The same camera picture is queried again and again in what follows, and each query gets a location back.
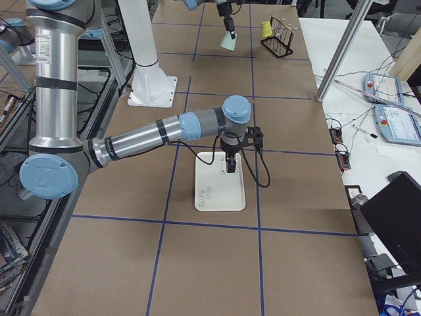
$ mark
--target blue wire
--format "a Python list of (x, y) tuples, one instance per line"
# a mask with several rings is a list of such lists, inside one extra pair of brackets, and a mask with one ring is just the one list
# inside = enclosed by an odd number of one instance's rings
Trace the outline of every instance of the blue wire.
[(415, 288), (414, 290), (412, 290), (412, 292), (407, 296), (407, 298), (405, 299), (405, 301), (403, 302), (403, 305), (402, 305), (402, 310), (401, 310), (401, 312), (400, 312), (400, 314), (399, 314), (399, 316), (403, 316), (403, 313), (405, 312), (405, 305), (407, 304), (407, 302), (408, 302), (408, 300), (409, 300), (409, 298), (412, 296), (412, 295), (414, 295), (415, 294), (415, 292), (417, 291), (417, 289), (418, 288)]

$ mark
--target white tray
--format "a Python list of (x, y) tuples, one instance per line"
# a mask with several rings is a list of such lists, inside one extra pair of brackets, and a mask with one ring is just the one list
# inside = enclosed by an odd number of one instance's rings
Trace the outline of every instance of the white tray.
[[(197, 154), (204, 161), (212, 160), (211, 152)], [(199, 211), (241, 211), (245, 207), (243, 169), (241, 156), (235, 155), (237, 168), (226, 173), (225, 153), (215, 153), (212, 165), (196, 158), (195, 206)]]

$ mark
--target black monitor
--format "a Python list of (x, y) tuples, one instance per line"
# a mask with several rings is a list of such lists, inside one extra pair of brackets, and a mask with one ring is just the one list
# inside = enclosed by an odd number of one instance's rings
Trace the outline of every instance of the black monitor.
[(361, 212), (407, 274), (379, 281), (373, 291), (421, 284), (421, 186), (404, 172), (367, 201)]

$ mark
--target yellow cup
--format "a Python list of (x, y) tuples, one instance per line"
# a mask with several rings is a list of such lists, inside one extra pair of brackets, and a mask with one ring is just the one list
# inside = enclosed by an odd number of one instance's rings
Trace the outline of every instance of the yellow cup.
[(269, 21), (262, 22), (262, 37), (268, 38), (269, 36), (272, 36), (272, 26), (270, 25)]

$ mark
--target white desk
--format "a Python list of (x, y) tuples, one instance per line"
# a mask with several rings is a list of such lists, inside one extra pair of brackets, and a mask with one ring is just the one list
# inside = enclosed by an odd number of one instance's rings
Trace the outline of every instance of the white desk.
[[(301, 18), (300, 23), (313, 72), (323, 76), (324, 69), (329, 66), (348, 21)], [(338, 74), (362, 70), (376, 71), (385, 59), (387, 61), (384, 65), (388, 65), (392, 61), (389, 55), (389, 51), (373, 24), (364, 21)], [(379, 73), (383, 74), (386, 70), (388, 70), (387, 67)], [(365, 73), (350, 74), (337, 77), (337, 79), (362, 88), (364, 75)], [(410, 91), (406, 82), (402, 82), (402, 87), (404, 92)], [(370, 104), (361, 94), (333, 84), (323, 101), (323, 108), (326, 114), (331, 115), (342, 124), (346, 124), (367, 111)], [(405, 97), (405, 105), (412, 107), (416, 112), (421, 112), (421, 106), (415, 98)], [(353, 124), (358, 125), (361, 119), (356, 120)], [(358, 184), (362, 192), (371, 198), (389, 183), (386, 176), (395, 171), (407, 171), (417, 182), (421, 183), (421, 147), (386, 143), (376, 127), (373, 111), (369, 112), (361, 127), (370, 133), (378, 134), (379, 137), (376, 140), (369, 138), (368, 142), (363, 133), (357, 133), (351, 151), (352, 170), (345, 171), (342, 177), (345, 185)], [(352, 124), (343, 129), (343, 140), (349, 149), (351, 149), (351, 140), (355, 131)], [(393, 148), (396, 152), (391, 154), (392, 157), (380, 156), (378, 154), (379, 146)]]

